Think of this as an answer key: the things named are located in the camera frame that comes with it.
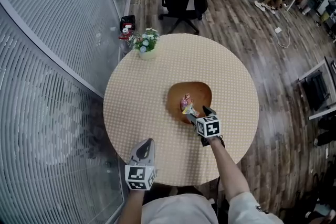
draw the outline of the checkered tablecloth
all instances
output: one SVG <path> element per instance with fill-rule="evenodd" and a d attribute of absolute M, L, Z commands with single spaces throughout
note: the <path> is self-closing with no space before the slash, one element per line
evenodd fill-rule
<path fill-rule="evenodd" d="M 201 81 L 212 91 L 211 108 L 222 121 L 228 152 L 237 163 L 254 138 L 259 103 L 252 78 L 242 62 L 222 45 L 200 36 L 161 36 L 155 59 L 137 51 L 122 59 L 105 93 L 104 121 L 109 138 L 128 162 L 143 139 L 155 141 L 157 183 L 200 185 L 218 177 L 211 148 L 203 147 L 191 125 L 166 110 L 169 88 L 178 82 Z"/>

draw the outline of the chair base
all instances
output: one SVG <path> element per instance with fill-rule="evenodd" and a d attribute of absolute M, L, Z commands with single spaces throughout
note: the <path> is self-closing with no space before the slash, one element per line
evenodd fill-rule
<path fill-rule="evenodd" d="M 160 14 L 159 15 L 159 20 L 162 20 L 163 17 L 170 17 L 170 18 L 176 18 L 175 16 L 172 16 L 170 14 Z M 178 18 L 176 23 L 173 25 L 172 29 L 168 32 L 168 34 L 171 34 L 176 27 L 180 24 L 180 22 L 185 21 L 187 24 L 189 24 L 194 30 L 195 30 L 195 35 L 198 35 L 200 33 L 199 29 L 187 18 Z"/>

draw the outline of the white cable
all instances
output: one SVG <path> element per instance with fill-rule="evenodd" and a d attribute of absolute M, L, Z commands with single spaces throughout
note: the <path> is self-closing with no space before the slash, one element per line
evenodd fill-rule
<path fill-rule="evenodd" d="M 288 20 L 287 20 L 287 18 L 285 18 L 285 19 L 286 19 L 287 30 L 288 30 L 288 45 L 287 45 L 287 47 L 285 47 L 284 45 L 280 44 L 280 42 L 279 42 L 279 38 L 278 38 L 277 33 L 275 32 L 275 30 L 274 30 L 274 35 L 277 37 L 278 45 L 279 45 L 280 47 L 282 47 L 282 48 L 288 49 L 288 47 L 289 47 L 289 45 L 290 45 L 290 35 L 289 35 Z"/>

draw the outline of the potted plant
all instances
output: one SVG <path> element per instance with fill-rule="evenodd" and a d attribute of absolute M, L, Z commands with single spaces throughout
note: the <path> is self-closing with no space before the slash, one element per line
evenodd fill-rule
<path fill-rule="evenodd" d="M 156 57 L 156 43 L 159 37 L 158 31 L 152 28 L 146 28 L 145 33 L 142 35 L 135 33 L 130 38 L 130 41 L 133 43 L 133 47 L 138 50 L 140 58 L 149 60 Z"/>

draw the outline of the white marker cube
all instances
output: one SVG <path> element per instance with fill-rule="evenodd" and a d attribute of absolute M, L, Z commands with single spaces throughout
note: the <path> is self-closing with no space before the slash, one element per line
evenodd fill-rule
<path fill-rule="evenodd" d="M 154 166 L 125 166 L 125 179 L 130 189 L 150 190 L 155 177 Z"/>
<path fill-rule="evenodd" d="M 219 136 L 221 125 L 217 116 L 208 116 L 196 119 L 197 133 L 205 138 Z"/>

